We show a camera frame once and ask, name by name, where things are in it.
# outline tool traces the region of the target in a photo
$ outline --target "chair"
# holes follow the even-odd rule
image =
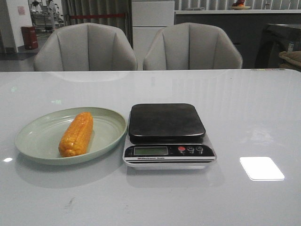
[[[157,32],[144,70],[239,69],[242,57],[219,27],[183,23]]]
[[[54,31],[33,66],[35,71],[133,71],[137,60],[121,29],[84,23]]]

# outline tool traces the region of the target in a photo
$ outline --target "kitchen scale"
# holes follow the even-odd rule
[[[131,109],[123,160],[137,170],[195,170],[216,154],[194,106],[138,104]]]

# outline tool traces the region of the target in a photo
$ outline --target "corn on the cob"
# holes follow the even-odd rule
[[[85,154],[93,130],[93,117],[90,112],[79,113],[65,131],[58,146],[62,157]]]

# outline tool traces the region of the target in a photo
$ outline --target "light green plate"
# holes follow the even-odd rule
[[[86,154],[61,157],[60,140],[75,116],[91,112],[93,132]],[[25,126],[15,145],[29,159],[47,165],[71,165],[89,161],[113,149],[127,130],[126,120],[117,112],[97,107],[71,108],[44,115]]]

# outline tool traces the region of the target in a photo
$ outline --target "lcd display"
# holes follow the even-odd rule
[[[135,147],[134,155],[168,154],[167,147]]]

